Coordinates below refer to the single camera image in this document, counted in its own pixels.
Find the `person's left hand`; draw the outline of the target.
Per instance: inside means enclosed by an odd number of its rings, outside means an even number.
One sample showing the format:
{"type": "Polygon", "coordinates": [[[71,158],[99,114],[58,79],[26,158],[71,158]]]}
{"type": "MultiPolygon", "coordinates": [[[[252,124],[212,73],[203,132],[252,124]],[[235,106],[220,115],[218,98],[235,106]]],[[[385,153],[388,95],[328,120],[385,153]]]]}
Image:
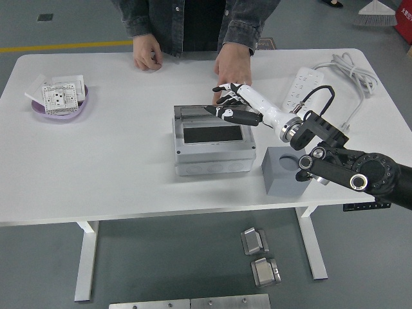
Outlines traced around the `person's left hand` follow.
{"type": "Polygon", "coordinates": [[[250,49],[248,46],[227,42],[216,57],[214,72],[217,86],[226,83],[252,85],[250,49]]]}

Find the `person's right hand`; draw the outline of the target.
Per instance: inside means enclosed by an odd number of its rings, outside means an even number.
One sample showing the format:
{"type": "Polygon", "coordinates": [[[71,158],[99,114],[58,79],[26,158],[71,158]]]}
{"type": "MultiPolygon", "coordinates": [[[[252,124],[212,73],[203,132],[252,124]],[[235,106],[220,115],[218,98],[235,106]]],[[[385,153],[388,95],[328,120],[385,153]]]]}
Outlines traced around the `person's right hand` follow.
{"type": "Polygon", "coordinates": [[[157,71],[162,67],[163,55],[154,35],[133,37],[133,60],[135,66],[142,71],[157,71]]]}

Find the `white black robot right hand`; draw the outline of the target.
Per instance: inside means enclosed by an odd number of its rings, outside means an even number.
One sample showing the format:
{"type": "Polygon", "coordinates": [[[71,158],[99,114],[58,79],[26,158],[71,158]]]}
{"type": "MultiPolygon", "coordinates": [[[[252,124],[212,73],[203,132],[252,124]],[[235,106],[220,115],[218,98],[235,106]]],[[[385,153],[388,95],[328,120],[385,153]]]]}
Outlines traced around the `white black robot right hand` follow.
{"type": "Polygon", "coordinates": [[[258,126],[262,122],[278,131],[302,123],[298,116],[281,111],[246,84],[222,84],[213,91],[226,91],[227,94],[215,106],[206,106],[205,110],[226,122],[248,126],[258,126]]]}

